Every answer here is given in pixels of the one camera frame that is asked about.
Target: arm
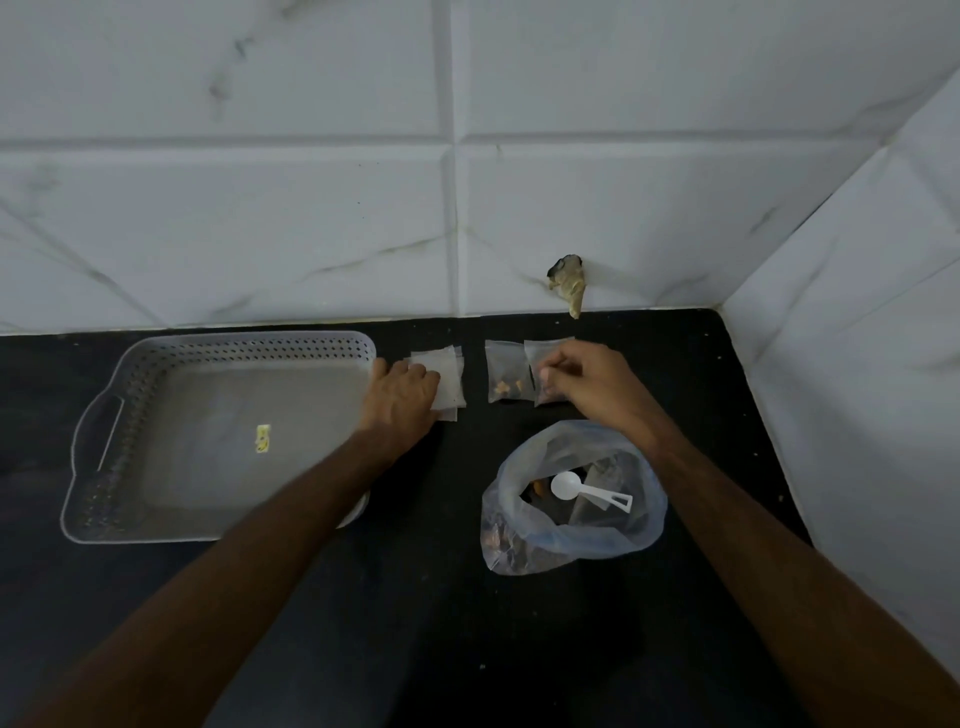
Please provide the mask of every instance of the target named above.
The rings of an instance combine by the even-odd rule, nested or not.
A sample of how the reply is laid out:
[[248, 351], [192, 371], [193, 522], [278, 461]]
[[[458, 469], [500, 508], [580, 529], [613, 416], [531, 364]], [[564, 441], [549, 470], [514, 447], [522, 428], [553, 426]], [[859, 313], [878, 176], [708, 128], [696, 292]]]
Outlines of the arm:
[[439, 381], [377, 359], [353, 435], [150, 597], [21, 726], [200, 726], [337, 523], [436, 421]]
[[546, 385], [622, 432], [819, 723], [960, 725], [960, 687], [894, 619], [694, 448], [607, 347], [565, 342]]

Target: white plastic spoon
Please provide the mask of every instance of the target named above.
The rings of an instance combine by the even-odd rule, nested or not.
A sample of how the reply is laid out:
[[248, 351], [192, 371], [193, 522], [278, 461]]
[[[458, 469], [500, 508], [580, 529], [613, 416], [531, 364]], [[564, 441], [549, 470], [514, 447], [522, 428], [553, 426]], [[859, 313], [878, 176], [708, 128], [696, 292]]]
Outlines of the white plastic spoon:
[[607, 503], [612, 503], [626, 513], [630, 513], [630, 509], [634, 505], [633, 496], [605, 491], [602, 488], [594, 488], [592, 485], [584, 485], [580, 482], [580, 476], [572, 471], [563, 471], [554, 475], [553, 481], [550, 483], [550, 490], [560, 500], [573, 500], [581, 493], [598, 497]]

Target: left hand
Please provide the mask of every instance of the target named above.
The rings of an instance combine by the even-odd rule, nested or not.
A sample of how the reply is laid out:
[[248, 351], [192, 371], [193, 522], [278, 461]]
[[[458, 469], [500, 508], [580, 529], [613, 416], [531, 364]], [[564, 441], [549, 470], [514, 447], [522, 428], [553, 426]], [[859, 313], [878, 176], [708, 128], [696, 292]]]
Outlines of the left hand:
[[385, 359], [373, 362], [370, 386], [363, 400], [358, 434], [370, 434], [393, 463], [412, 448], [437, 422], [430, 409], [437, 396], [440, 375], [422, 364], [398, 361], [387, 371]]

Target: spoon handle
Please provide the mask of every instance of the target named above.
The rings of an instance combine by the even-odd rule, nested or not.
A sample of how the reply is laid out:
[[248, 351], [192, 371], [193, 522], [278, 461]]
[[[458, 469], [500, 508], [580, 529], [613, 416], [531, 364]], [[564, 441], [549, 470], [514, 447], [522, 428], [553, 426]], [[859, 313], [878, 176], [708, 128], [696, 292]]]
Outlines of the spoon handle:
[[612, 503], [625, 513], [630, 513], [630, 509], [634, 505], [634, 497], [626, 493], [605, 491], [602, 488], [594, 488], [592, 485], [579, 485], [577, 486], [577, 490], [581, 493], [586, 493], [588, 496], [595, 496], [605, 500], [607, 503]]

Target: forearm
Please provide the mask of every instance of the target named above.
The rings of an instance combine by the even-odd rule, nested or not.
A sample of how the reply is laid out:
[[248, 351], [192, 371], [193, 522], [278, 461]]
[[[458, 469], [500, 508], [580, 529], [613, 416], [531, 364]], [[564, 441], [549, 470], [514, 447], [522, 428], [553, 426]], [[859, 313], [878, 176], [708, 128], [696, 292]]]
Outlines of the forearm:
[[913, 637], [679, 430], [627, 434], [821, 724], [960, 721], [960, 689]]
[[30, 726], [199, 726], [317, 551], [389, 467], [353, 436], [180, 572], [75, 670]]

